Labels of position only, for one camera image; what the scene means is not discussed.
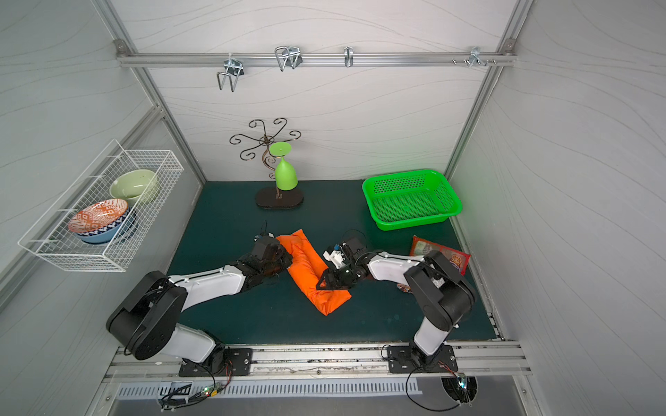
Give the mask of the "orange shorts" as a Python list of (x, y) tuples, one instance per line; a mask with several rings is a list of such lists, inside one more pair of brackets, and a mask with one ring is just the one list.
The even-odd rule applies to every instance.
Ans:
[(351, 299), (348, 291), (317, 289), (317, 283), (328, 266), (317, 254), (302, 230), (291, 235), (277, 236), (277, 240), (292, 256), (288, 272), (313, 306), (323, 315), (329, 315)]

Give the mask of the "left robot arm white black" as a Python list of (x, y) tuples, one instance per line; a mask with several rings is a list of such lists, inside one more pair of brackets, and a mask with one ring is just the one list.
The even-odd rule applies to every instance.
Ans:
[(168, 276), (147, 273), (111, 313), (106, 329), (126, 355), (145, 361), (171, 355), (204, 363), (223, 354), (225, 344), (180, 323), (185, 310), (223, 296), (249, 291), (288, 269), (291, 254), (271, 234), (257, 237), (253, 249), (218, 269)]

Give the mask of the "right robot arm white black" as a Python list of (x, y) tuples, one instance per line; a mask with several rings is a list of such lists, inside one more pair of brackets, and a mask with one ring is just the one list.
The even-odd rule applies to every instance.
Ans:
[(423, 313), (411, 343), (416, 359), (430, 359), (439, 353), (476, 302), (476, 291), (440, 251), (402, 256), (369, 251), (358, 239), (350, 239), (329, 248), (324, 260), (331, 266), (319, 277), (318, 289), (341, 291), (370, 278), (409, 288)]

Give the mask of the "dark metal scroll cup stand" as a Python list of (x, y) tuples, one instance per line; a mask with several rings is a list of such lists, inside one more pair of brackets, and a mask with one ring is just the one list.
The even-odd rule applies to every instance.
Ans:
[(262, 135), (259, 137), (251, 137), (245, 133), (236, 133), (231, 136), (229, 143), (233, 146), (239, 146), (243, 143), (243, 140), (250, 140), (253, 145), (247, 147), (239, 153), (239, 157), (242, 161), (253, 161), (258, 157), (258, 151), (264, 150), (261, 154), (261, 162), (266, 167), (269, 173), (269, 179), (273, 181), (273, 185), (270, 187), (264, 187), (260, 189), (255, 195), (255, 202), (258, 207), (266, 210), (287, 210), (293, 209), (300, 206), (305, 199), (303, 192), (298, 188), (294, 188), (291, 191), (281, 191), (276, 186), (276, 180), (274, 176), (275, 167), (279, 164), (279, 159), (272, 156), (269, 148), (272, 144), (277, 142), (291, 142), (296, 141), (301, 138), (302, 133), (298, 130), (292, 129), (288, 133), (288, 137), (284, 140), (279, 140), (278, 136), (283, 133), (284, 129), (288, 125), (288, 120), (284, 117), (279, 117), (273, 120), (272, 124), (277, 128), (276, 133), (268, 133), (266, 123), (263, 120), (255, 119), (251, 120), (248, 123), (248, 128), (251, 129), (261, 129)]

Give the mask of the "red snack packet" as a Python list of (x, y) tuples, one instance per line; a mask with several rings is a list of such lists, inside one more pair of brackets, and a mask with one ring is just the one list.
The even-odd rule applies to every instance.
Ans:
[(412, 237), (412, 245), (410, 249), (410, 256), (416, 258), (417, 263), (421, 263), (423, 258), (433, 251), (439, 251), (442, 255), (449, 260), (454, 268), (464, 276), (468, 269), (468, 264), (471, 256), (468, 253), (459, 251), (445, 245), (437, 244), (420, 237)]

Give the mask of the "green plastic basket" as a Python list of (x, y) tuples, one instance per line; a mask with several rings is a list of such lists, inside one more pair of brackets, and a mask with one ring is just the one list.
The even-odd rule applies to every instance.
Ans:
[(362, 191), (371, 217), (384, 232), (442, 223), (463, 210), (452, 185), (435, 170), (372, 177), (364, 180)]

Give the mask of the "green plastic goblet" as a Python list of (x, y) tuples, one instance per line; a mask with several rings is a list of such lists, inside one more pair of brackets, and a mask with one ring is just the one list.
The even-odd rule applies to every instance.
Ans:
[(269, 148), (271, 155), (279, 159), (274, 176), (277, 188), (284, 192), (291, 191), (298, 186), (296, 169), (285, 159), (291, 150), (291, 144), (288, 142), (277, 142)]

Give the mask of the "blue bowl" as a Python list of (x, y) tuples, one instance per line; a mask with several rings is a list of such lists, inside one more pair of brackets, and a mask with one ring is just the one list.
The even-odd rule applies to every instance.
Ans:
[(135, 213), (128, 211), (110, 225), (105, 225), (92, 232), (76, 233), (75, 236), (86, 244), (107, 244), (114, 238), (116, 233), (124, 233), (126, 230), (131, 229), (134, 226), (135, 220)]

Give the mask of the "pale green bowl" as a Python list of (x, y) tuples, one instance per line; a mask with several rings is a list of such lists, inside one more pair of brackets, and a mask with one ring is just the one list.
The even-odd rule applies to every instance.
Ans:
[(161, 189), (157, 174), (148, 169), (124, 173), (109, 187), (113, 199), (122, 199), (129, 207), (145, 205), (155, 200)]

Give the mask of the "white vent grille strip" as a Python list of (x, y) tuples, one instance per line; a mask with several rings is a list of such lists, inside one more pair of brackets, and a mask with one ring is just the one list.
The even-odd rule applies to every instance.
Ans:
[[(186, 399), (202, 392), (206, 381), (132, 382), (121, 384), (117, 400), (157, 400), (175, 392), (176, 399)], [(377, 379), (265, 380), (232, 381), (218, 394), (220, 398), (298, 398), (298, 397), (383, 397), (422, 391), (416, 380), (405, 377)]]

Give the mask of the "orange patterned bowl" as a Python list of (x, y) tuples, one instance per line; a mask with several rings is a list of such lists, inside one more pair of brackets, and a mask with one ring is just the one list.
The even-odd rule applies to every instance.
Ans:
[(73, 233), (85, 233), (98, 230), (121, 218), (128, 212), (129, 206), (122, 199), (106, 199), (84, 208), (69, 220), (68, 230)]

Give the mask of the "double metal hook left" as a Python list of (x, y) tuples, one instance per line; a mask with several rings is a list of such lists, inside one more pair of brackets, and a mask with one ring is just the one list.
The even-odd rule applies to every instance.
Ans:
[(223, 63), (223, 70), (217, 73), (219, 90), (223, 90), (225, 85), (228, 85), (229, 89), (234, 92), (238, 86), (239, 78), (244, 74), (243, 63), (230, 54)]

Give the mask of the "double metal hook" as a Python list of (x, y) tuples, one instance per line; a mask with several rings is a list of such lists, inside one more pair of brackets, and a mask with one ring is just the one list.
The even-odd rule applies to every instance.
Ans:
[(225, 85), (228, 85), (229, 89), (234, 92), (238, 86), (239, 78), (244, 74), (243, 63), (230, 54), (223, 63), (223, 70), (217, 73), (219, 90), (223, 90)]
[(300, 48), (295, 46), (278, 46), (274, 50), (279, 70), (284, 72), (287, 67), (296, 69), (303, 63)]

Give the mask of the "double metal hook middle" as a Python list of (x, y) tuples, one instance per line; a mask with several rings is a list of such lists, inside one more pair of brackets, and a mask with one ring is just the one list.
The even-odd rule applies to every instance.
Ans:
[(279, 70), (284, 72), (287, 67), (296, 69), (303, 63), (300, 48), (295, 46), (278, 46), (274, 50)]

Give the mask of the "small metal hook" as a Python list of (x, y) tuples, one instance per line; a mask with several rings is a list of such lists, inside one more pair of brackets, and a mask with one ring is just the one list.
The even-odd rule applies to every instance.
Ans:
[(352, 68), (354, 64), (354, 50), (352, 47), (347, 46), (343, 49), (344, 65), (347, 68)]

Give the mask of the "metal hook right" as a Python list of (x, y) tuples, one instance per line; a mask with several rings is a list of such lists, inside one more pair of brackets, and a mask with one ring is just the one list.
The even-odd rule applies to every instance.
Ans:
[(451, 63), (454, 66), (467, 66), (468, 68), (473, 68), (473, 67), (489, 67), (489, 66), (495, 66), (497, 64), (497, 61), (495, 59), (486, 59), (481, 56), (481, 52), (478, 48), (473, 48), (470, 52), (468, 57), (465, 59), (452, 59)]

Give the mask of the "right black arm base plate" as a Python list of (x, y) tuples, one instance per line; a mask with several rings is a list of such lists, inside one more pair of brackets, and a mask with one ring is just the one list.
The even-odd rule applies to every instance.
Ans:
[(388, 362), (391, 374), (457, 373), (458, 363), (452, 346), (442, 344), (433, 355), (425, 355), (416, 345), (386, 345), (381, 357)]

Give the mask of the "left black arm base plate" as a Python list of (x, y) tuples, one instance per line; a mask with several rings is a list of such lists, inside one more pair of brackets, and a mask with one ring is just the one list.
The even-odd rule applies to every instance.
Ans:
[(205, 377), (212, 374), (248, 376), (253, 363), (252, 348), (218, 347), (203, 362), (184, 360), (180, 366), (180, 377)]

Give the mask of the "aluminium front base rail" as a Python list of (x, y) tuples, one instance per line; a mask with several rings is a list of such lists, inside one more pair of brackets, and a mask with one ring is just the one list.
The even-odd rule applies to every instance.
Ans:
[[(388, 343), (279, 344), (249, 345), (253, 363), (248, 376), (234, 380), (383, 378), (391, 375), (381, 357)], [(450, 341), (459, 371), (469, 376), (522, 376), (532, 369), (516, 341)], [(177, 381), (182, 361), (169, 355), (156, 355), (138, 361), (121, 351), (112, 359), (103, 379), (122, 381)]]

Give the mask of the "aluminium top rail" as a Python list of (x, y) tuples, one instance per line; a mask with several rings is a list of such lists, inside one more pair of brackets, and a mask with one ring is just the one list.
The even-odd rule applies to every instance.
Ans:
[[(465, 59), (470, 51), (463, 52), (387, 52), (370, 53), (354, 51), (352, 68), (428, 68), (428, 67), (466, 67), (454, 66), (452, 59)], [(218, 68), (230, 54), (215, 53), (146, 53), (118, 57), (117, 61), (125, 68)], [(232, 53), (232, 56), (244, 65), (244, 69), (265, 69), (278, 67), (274, 53)], [(518, 57), (514, 54), (481, 52), (485, 59), (495, 59), (496, 66), (512, 66)], [(303, 68), (346, 68), (343, 51), (333, 53), (303, 52)]]

